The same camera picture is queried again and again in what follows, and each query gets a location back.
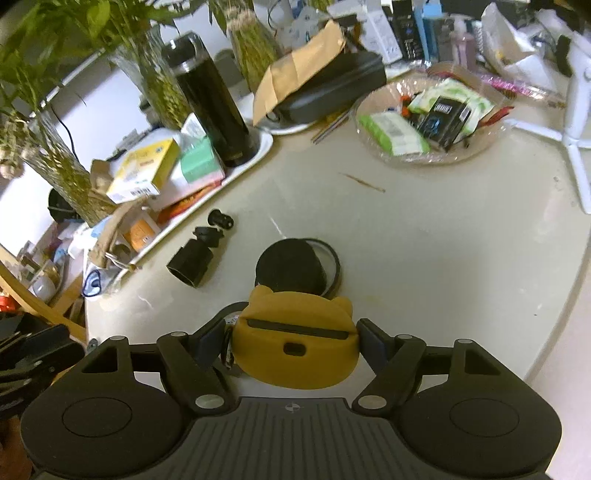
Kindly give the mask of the black adapter part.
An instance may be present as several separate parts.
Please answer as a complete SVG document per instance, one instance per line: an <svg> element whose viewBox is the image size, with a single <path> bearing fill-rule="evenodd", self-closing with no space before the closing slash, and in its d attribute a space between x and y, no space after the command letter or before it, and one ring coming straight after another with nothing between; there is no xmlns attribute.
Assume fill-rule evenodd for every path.
<svg viewBox="0 0 591 480"><path fill-rule="evenodd" d="M214 227L196 227L193 237L167 263L167 270L183 284L197 287L213 259L213 249L224 234Z"/></svg>

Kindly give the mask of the yellow bear-shaped case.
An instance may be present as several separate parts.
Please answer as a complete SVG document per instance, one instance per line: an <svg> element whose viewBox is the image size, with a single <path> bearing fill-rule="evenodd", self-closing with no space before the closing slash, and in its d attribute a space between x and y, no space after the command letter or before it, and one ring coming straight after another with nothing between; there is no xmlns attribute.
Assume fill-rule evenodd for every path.
<svg viewBox="0 0 591 480"><path fill-rule="evenodd" d="M315 390L346 380L360 357L349 298L274 292L259 285L231 333L235 363L277 387Z"/></svg>

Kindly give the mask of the black cylinder speaker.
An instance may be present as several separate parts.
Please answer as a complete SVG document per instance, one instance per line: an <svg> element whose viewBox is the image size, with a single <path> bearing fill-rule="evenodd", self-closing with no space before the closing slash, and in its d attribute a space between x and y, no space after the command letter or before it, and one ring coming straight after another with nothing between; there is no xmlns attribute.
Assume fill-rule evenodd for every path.
<svg viewBox="0 0 591 480"><path fill-rule="evenodd" d="M256 285L273 292L322 295L325 270L315 250L303 239L283 239L267 247L256 262Z"/></svg>

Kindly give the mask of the small black plug part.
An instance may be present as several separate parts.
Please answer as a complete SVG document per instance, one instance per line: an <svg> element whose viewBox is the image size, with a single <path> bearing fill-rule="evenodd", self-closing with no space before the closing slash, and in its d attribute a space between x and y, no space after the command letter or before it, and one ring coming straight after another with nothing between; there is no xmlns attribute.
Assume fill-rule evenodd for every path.
<svg viewBox="0 0 591 480"><path fill-rule="evenodd" d="M208 213L207 222L212 227L219 227L230 230L235 226L235 220L228 214L222 213L219 209L213 209Z"/></svg>

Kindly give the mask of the white plastic tray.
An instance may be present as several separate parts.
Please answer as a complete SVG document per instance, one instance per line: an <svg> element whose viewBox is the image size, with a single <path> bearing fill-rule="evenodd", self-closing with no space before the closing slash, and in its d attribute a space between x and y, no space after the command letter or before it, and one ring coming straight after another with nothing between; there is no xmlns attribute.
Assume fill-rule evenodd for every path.
<svg viewBox="0 0 591 480"><path fill-rule="evenodd" d="M189 205L185 210L180 212L178 215L175 215L169 221L164 222L163 229L161 229L154 237L154 239L151 240L145 247L143 247L131 260L129 260L128 262L121 262L120 260L113 262L112 259L114 258L114 256L112 252L110 252L107 254L107 266L102 269L106 269L110 265L116 265L119 269L122 270L122 273L120 274L120 277L122 277L126 274L127 271L133 271L136 268L138 268L142 259L148 253L154 250L159 243L161 243L168 235L170 235L191 214L193 214L199 208L204 206L204 204L207 201L211 200L211 198L214 198L214 196L221 192L225 187L228 187L232 182L235 182L235 180L237 180L240 176L242 176L247 171L259 164L260 161L263 161L263 158L270 153L270 149L271 147L273 147L273 135L271 135L268 131L260 130L257 128L252 129L252 135L256 137L256 141L259 143L259 150L256 151L256 155L254 155L252 159L247 161L245 164L242 164L236 167L235 169L232 169L228 173L228 175L226 175L226 177L221 181L221 183L212 183L211 185L203 187L201 190L199 190L197 192L197 200L191 205ZM155 208L152 206L152 201L149 198L147 206L144 207L141 212L143 212L144 210L146 210L147 212L155 211ZM103 228L106 224L107 219L102 221ZM87 250L85 252L84 271L86 273L88 273L92 267L96 267L88 260L88 254L91 250Z"/></svg>

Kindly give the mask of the green tissue pack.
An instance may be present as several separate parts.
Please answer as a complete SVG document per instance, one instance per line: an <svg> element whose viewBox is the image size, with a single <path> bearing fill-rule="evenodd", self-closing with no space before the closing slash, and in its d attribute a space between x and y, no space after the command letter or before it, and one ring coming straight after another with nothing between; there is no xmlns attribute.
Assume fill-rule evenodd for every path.
<svg viewBox="0 0 591 480"><path fill-rule="evenodd" d="M180 157L179 164L182 176L188 184L212 183L225 178L224 166L207 137L193 142Z"/></svg>

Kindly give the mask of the yellow white medicine box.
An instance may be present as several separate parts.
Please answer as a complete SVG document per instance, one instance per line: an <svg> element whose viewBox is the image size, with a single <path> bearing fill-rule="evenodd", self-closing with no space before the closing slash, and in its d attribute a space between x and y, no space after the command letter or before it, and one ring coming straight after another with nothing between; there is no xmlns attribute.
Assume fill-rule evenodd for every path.
<svg viewBox="0 0 591 480"><path fill-rule="evenodd" d="M170 138L129 152L123 159L106 196L115 204L143 196L158 196L180 154Z"/></svg>

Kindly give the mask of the glass vase with stems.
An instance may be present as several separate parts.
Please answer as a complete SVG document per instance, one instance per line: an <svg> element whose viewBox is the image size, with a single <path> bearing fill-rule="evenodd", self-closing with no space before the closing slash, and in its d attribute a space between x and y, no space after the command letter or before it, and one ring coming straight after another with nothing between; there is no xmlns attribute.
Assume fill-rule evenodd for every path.
<svg viewBox="0 0 591 480"><path fill-rule="evenodd" d="M89 226L114 212L113 202L92 187L90 173L66 146L47 112L35 113L26 122L21 158Z"/></svg>

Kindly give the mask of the black thermos bottle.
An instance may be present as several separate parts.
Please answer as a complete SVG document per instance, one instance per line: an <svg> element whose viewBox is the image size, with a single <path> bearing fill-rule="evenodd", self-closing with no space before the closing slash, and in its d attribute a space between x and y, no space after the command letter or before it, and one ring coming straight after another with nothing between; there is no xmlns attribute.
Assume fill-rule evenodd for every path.
<svg viewBox="0 0 591 480"><path fill-rule="evenodd" d="M223 165L249 162L256 142L200 36L177 37L162 46L161 54Z"/></svg>

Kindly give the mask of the wicker snack basket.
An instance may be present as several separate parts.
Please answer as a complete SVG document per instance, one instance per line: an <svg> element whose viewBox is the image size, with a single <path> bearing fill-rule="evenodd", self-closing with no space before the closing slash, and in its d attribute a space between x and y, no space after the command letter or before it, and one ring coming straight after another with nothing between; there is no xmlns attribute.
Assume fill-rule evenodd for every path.
<svg viewBox="0 0 591 480"><path fill-rule="evenodd" d="M392 165L448 165L487 149L506 131L512 103L451 62L374 90L353 108L360 139Z"/></svg>

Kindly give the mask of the black oval case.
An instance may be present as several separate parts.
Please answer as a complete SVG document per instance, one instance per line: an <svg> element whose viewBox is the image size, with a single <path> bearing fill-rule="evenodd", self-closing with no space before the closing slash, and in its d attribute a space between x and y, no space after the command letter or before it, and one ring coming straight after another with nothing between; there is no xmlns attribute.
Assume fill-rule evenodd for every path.
<svg viewBox="0 0 591 480"><path fill-rule="evenodd" d="M352 106L386 84L382 57L374 52L342 53L304 86L278 104L267 119L308 124Z"/></svg>

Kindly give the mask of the white phone gimbal tripod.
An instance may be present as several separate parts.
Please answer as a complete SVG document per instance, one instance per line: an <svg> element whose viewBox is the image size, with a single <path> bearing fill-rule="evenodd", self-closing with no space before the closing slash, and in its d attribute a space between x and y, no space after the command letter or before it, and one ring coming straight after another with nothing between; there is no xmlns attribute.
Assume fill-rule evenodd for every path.
<svg viewBox="0 0 591 480"><path fill-rule="evenodd" d="M582 138L590 113L590 41L577 32L571 35L567 61L572 75L568 84L562 131L515 119L508 120L507 124L560 143L565 148L574 174L582 210L589 215L590 181L580 150L590 149L590 141Z"/></svg>

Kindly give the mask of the brown paper envelope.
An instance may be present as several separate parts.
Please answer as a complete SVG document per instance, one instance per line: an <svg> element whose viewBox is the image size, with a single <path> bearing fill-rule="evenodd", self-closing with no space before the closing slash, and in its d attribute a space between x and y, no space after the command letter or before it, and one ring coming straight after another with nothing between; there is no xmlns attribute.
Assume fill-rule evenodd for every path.
<svg viewBox="0 0 591 480"><path fill-rule="evenodd" d="M310 42L271 64L254 95L252 124L259 124L288 95L304 86L331 63L345 45L341 26L329 20Z"/></svg>

